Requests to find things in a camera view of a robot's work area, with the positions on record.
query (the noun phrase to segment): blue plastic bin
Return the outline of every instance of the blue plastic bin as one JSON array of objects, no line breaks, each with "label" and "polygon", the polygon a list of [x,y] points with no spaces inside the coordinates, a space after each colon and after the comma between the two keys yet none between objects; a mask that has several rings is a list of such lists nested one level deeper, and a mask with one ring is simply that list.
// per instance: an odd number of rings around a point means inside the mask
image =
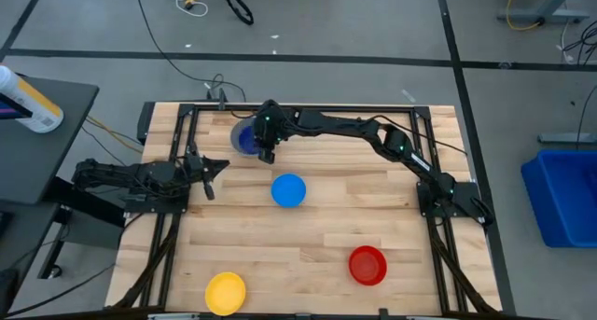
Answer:
[{"label": "blue plastic bin", "polygon": [[597,152],[541,151],[521,171],[545,244],[597,247]]}]

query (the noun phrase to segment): wooden table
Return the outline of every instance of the wooden table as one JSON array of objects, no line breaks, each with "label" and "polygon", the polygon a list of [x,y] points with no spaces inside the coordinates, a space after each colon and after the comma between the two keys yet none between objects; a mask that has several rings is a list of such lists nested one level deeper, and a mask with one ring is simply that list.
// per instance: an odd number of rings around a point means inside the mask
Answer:
[{"label": "wooden table", "polygon": [[[156,104],[143,162],[167,160],[177,108],[177,103]],[[436,139],[463,148],[454,108],[429,108]],[[384,115],[410,127],[405,114]],[[200,153],[230,160],[230,166],[214,182],[214,201],[206,200],[201,184],[191,190],[176,246],[168,311],[208,312],[208,282],[219,272],[233,271],[247,287],[241,313],[377,314],[387,308],[390,314],[440,314],[427,227],[415,190],[418,179],[411,171],[378,156],[363,140],[331,135],[292,137],[276,148],[276,162],[268,165],[233,150],[229,134],[237,121],[228,111],[200,112]],[[429,160],[428,149],[423,151]],[[438,146],[437,153],[442,171],[469,180],[464,154],[445,146]],[[285,173],[299,174],[307,184],[299,208],[277,207],[271,198],[272,180]],[[451,221],[463,271],[500,309],[482,228],[469,218]],[[107,305],[122,297],[145,266],[154,224],[155,216],[143,216],[122,237]],[[348,272],[349,254],[365,244],[380,248],[388,261],[387,275],[376,286],[359,285]],[[456,310],[445,266],[444,272]],[[159,280],[154,279],[154,286]],[[154,288],[153,302],[157,294]]]}]

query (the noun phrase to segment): yellow cable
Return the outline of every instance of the yellow cable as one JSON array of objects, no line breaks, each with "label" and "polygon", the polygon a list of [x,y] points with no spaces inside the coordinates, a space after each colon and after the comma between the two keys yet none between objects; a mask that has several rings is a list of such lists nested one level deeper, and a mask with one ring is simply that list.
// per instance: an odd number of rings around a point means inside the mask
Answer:
[{"label": "yellow cable", "polygon": [[129,149],[131,149],[131,150],[133,150],[133,151],[135,151],[135,152],[138,152],[138,153],[140,153],[140,154],[143,154],[143,151],[142,151],[142,150],[140,150],[140,149],[138,149],[138,148],[136,148],[136,147],[134,147],[134,146],[130,146],[130,145],[128,145],[128,144],[127,144],[125,141],[123,141],[122,139],[120,139],[120,137],[118,137],[117,135],[113,134],[113,133],[112,133],[112,130],[110,130],[110,128],[106,127],[106,126],[105,126],[105,125],[104,125],[104,124],[103,124],[101,121],[99,121],[99,120],[97,120],[97,119],[95,119],[95,118],[93,118],[93,117],[91,117],[91,116],[88,116],[88,118],[89,118],[89,119],[90,119],[92,122],[94,122],[95,124],[97,124],[97,125],[101,126],[101,127],[102,127],[102,129],[104,129],[106,132],[108,132],[108,133],[109,133],[109,134],[110,134],[110,135],[111,135],[111,136],[112,136],[114,139],[116,139],[116,140],[117,140],[119,143],[123,144],[125,147],[127,147],[127,148],[129,148]]},{"label": "yellow cable", "polygon": [[507,25],[510,27],[510,29],[514,30],[514,31],[528,31],[528,30],[533,30],[535,27],[539,26],[539,22],[534,23],[531,26],[526,26],[526,27],[517,27],[512,25],[512,21],[510,20],[510,6],[512,5],[512,1],[513,0],[507,0],[507,6],[506,6],[506,21],[507,21]]}]

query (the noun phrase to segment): blue container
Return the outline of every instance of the blue container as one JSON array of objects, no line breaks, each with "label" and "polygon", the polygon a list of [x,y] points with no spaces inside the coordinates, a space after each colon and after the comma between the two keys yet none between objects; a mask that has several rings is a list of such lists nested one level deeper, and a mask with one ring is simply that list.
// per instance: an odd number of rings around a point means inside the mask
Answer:
[{"label": "blue container", "polygon": [[273,200],[284,208],[298,206],[305,199],[306,193],[305,182],[296,174],[280,175],[271,184]]},{"label": "blue container", "polygon": [[541,151],[521,171],[545,244],[597,247],[597,152]]}]

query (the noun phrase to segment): red bowl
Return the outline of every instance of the red bowl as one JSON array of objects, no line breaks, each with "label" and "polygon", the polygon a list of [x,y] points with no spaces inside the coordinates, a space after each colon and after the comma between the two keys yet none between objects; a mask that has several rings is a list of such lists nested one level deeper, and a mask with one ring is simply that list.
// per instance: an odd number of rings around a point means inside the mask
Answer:
[{"label": "red bowl", "polygon": [[388,264],[382,252],[373,246],[359,246],[348,259],[348,269],[353,278],[362,285],[377,285],[388,272]]}]

